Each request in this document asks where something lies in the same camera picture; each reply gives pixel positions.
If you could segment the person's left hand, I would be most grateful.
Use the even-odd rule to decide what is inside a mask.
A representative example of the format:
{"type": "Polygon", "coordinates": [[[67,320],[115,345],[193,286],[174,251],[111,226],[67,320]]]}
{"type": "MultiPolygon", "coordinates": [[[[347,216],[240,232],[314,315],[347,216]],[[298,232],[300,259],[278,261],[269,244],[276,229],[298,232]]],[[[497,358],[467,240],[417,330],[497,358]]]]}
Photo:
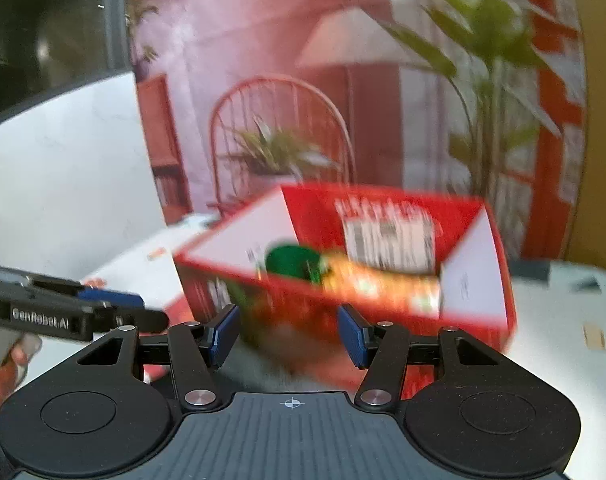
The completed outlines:
{"type": "Polygon", "coordinates": [[[27,365],[41,346],[41,338],[32,334],[22,336],[13,345],[9,356],[0,366],[0,405],[18,386],[20,375],[26,371],[27,365]]]}

